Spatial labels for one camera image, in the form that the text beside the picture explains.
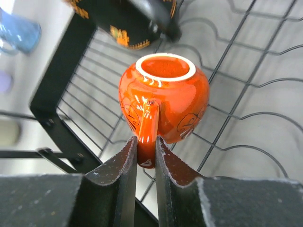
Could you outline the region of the lavender plastic cup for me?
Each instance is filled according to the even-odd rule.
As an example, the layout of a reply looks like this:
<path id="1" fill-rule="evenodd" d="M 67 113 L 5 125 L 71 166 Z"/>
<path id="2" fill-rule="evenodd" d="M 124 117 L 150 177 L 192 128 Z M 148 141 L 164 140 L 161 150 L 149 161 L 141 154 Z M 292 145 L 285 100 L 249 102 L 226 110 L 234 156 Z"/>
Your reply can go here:
<path id="1" fill-rule="evenodd" d="M 10 91 L 12 87 L 12 76 L 8 74 L 7 72 L 1 70 L 0 71 L 0 92 L 1 93 L 6 93 Z"/>

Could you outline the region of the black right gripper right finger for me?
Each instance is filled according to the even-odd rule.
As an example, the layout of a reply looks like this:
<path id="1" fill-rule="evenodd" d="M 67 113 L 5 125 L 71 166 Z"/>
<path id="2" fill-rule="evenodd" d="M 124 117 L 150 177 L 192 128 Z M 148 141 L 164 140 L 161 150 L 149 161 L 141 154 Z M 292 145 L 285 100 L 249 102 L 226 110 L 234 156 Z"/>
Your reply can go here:
<path id="1" fill-rule="evenodd" d="M 156 141 L 161 227 L 300 227 L 303 186 L 285 178 L 205 177 Z"/>

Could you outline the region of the orange patterned teapot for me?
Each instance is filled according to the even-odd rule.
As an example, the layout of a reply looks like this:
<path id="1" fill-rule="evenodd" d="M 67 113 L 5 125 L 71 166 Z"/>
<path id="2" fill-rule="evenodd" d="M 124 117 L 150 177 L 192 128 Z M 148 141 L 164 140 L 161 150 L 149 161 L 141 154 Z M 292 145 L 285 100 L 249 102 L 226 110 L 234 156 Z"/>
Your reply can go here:
<path id="1" fill-rule="evenodd" d="M 158 137 L 168 144 L 188 137 L 206 112 L 209 96 L 206 75 L 183 56 L 148 54 L 127 68 L 118 97 L 125 120 L 138 139 L 138 165 L 156 166 Z"/>

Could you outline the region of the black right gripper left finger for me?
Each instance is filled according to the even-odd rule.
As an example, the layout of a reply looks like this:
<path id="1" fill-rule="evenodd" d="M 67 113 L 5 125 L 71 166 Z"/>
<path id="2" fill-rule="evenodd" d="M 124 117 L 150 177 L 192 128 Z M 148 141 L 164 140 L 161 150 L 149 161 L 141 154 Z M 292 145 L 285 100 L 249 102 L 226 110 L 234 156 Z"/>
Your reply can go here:
<path id="1" fill-rule="evenodd" d="M 137 138 L 87 174 L 2 175 L 3 227 L 132 227 Z"/>

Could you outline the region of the black patterned mug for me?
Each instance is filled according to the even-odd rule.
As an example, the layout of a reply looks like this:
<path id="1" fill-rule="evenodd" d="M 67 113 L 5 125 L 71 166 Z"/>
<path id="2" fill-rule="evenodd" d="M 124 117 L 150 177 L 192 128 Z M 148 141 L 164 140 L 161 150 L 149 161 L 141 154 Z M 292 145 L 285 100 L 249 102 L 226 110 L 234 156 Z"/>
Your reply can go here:
<path id="1" fill-rule="evenodd" d="M 175 0 L 67 0 L 66 3 L 126 49 L 145 48 L 162 35 L 175 42 L 182 35 Z"/>

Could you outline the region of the blue ceramic mug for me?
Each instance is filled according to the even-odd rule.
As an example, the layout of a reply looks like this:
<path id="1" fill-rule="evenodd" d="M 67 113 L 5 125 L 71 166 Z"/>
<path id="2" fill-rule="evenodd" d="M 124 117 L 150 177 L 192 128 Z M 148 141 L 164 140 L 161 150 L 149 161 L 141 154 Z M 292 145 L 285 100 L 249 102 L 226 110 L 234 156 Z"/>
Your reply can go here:
<path id="1" fill-rule="evenodd" d="M 9 49 L 1 46 L 1 52 L 9 55 L 18 52 L 30 54 L 38 45 L 41 32 L 39 23 L 0 10 L 0 40 L 10 45 Z"/>

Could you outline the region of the beige ceramic mug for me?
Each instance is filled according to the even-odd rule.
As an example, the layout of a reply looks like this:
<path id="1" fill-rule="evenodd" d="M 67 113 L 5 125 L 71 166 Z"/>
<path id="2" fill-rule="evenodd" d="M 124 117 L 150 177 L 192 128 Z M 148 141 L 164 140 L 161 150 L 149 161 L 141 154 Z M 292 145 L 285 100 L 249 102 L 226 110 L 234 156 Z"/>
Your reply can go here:
<path id="1" fill-rule="evenodd" d="M 15 120 L 0 121 L 0 145 L 11 146 L 17 143 L 20 135 L 20 125 Z"/>

